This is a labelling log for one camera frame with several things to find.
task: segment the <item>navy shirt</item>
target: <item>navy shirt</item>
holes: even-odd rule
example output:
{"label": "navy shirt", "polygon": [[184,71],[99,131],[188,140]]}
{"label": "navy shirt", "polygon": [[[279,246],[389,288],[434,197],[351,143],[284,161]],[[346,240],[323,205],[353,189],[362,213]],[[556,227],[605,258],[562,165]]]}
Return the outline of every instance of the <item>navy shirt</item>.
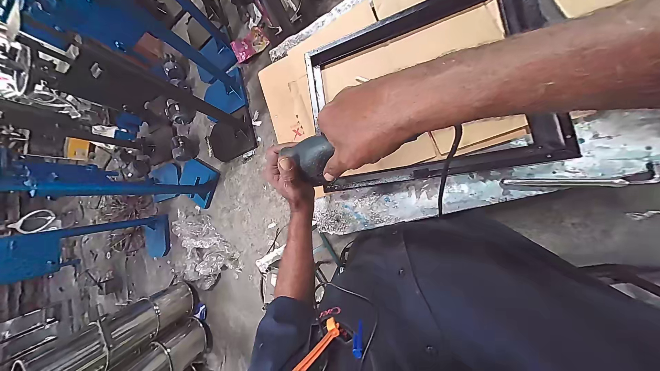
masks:
{"label": "navy shirt", "polygon": [[[660,370],[658,309],[474,213],[364,232],[332,282],[377,308],[364,370]],[[362,320],[364,344],[376,318],[332,287],[318,312],[277,298],[250,370],[291,370],[321,336],[319,314],[348,329]],[[335,339],[314,366],[357,370],[351,348]]]}

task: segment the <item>person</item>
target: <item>person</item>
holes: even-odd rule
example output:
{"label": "person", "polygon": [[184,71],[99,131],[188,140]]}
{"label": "person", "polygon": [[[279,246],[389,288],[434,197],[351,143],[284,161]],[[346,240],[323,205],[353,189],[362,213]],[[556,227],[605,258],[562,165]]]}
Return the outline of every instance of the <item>person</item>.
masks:
{"label": "person", "polygon": [[[475,119],[634,108],[660,108],[659,0],[627,1],[344,89],[318,117],[335,147],[325,177]],[[360,233],[316,307],[314,193],[279,156],[290,145],[266,154],[265,177],[291,214],[250,370],[293,369],[329,318],[343,332],[315,361],[320,370],[660,369],[658,309],[474,213]]]}

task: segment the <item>orange strap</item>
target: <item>orange strap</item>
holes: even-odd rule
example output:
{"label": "orange strap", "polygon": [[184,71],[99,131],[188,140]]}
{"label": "orange strap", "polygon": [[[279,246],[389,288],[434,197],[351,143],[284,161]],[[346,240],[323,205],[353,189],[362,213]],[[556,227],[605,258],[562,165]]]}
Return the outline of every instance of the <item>orange strap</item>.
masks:
{"label": "orange strap", "polygon": [[325,348],[330,344],[332,339],[339,336],[339,323],[335,322],[334,317],[328,318],[325,322],[325,327],[328,329],[328,333],[319,341],[319,343],[312,349],[312,351],[303,358],[300,363],[293,368],[293,371],[306,371],[314,361],[319,358],[321,353]]}

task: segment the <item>angle grinder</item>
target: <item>angle grinder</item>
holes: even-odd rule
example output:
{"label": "angle grinder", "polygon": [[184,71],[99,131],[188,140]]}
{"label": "angle grinder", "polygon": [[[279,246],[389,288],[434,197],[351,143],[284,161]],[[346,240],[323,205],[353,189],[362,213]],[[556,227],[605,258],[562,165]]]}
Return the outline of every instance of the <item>angle grinder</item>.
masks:
{"label": "angle grinder", "polygon": [[283,148],[280,156],[289,157],[296,163],[305,182],[313,186],[324,186],[328,181],[323,177],[323,170],[334,153],[335,148],[325,135],[314,135],[293,147]]}

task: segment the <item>paint-stained surface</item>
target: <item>paint-stained surface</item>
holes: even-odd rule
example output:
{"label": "paint-stained surface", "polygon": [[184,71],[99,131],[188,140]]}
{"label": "paint-stained surface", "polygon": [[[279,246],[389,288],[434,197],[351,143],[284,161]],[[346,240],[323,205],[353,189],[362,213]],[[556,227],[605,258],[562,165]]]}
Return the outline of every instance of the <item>paint-stained surface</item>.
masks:
{"label": "paint-stained surface", "polygon": [[[450,176],[444,212],[557,190],[501,186],[504,178],[613,178],[646,171],[648,162],[660,160],[660,110],[599,112],[576,119],[575,129],[581,158]],[[316,200],[315,217],[320,230],[333,234],[433,217],[439,184],[440,178],[432,178],[334,192]]]}

